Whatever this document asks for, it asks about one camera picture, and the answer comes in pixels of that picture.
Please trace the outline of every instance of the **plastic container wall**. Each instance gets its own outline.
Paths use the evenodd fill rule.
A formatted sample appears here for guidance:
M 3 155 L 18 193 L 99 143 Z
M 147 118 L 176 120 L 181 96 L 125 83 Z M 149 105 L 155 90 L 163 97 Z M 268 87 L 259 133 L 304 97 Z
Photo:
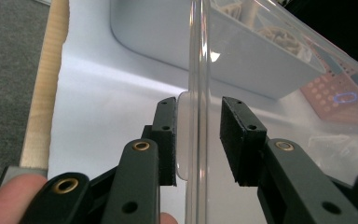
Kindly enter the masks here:
M 255 188 L 234 182 L 221 145 L 223 96 L 250 106 L 268 137 L 297 142 L 327 175 L 352 184 L 358 176 L 358 63 L 273 2 L 212 5 L 209 25 L 193 21 L 201 33 L 210 29 L 209 42 L 192 35 L 189 92 L 179 99 L 192 116 L 190 151 L 178 150 L 189 158 L 188 166 L 186 157 L 179 159 L 185 169 L 178 170 L 191 186 L 187 223 L 265 222 Z

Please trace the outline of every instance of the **bolt hole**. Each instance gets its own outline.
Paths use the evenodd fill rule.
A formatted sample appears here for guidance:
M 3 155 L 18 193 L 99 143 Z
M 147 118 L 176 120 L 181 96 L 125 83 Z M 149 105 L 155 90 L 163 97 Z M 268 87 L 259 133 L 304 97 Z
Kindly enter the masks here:
M 58 194 L 65 194 L 74 190 L 78 183 L 78 180 L 75 178 L 62 179 L 53 186 L 53 191 Z
M 251 125 L 248 125 L 248 129 L 250 129 L 250 130 L 256 130 L 257 127 L 251 124 Z
M 121 210 L 122 210 L 123 213 L 125 213 L 125 214 L 134 213 L 137 209 L 138 209 L 138 204 L 135 203 L 135 202 L 125 203 L 125 204 L 121 207 Z
M 333 203 L 323 202 L 322 207 L 329 213 L 332 213 L 332 214 L 335 214 L 335 215 L 341 214 L 341 209 L 339 209 L 339 207 L 337 207 Z
M 135 144 L 132 145 L 132 149 L 135 149 L 137 151 L 144 151 L 144 150 L 148 150 L 150 147 L 150 145 L 146 142 L 137 142 Z

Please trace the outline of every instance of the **wooden board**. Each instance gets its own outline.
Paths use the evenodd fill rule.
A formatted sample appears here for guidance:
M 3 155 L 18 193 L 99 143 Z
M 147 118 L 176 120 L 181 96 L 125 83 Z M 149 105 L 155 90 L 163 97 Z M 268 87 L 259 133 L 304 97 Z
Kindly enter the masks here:
M 54 0 L 34 85 L 20 167 L 48 169 L 51 121 L 61 68 L 62 44 L 68 34 L 69 0 Z

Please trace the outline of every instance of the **finger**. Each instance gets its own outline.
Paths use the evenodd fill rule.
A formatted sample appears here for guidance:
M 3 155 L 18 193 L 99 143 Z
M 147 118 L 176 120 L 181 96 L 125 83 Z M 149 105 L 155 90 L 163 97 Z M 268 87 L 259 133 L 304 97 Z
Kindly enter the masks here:
M 46 182 L 42 175 L 19 175 L 0 188 L 0 224 L 19 223 L 29 203 Z
M 176 219 L 168 213 L 161 213 L 159 215 L 160 224 L 178 224 Z

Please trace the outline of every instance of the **gray carpet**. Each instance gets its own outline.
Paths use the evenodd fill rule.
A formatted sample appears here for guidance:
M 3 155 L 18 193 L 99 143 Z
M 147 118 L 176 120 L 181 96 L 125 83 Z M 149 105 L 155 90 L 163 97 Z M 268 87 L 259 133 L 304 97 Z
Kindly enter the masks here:
M 49 7 L 0 0 L 0 175 L 18 165 Z

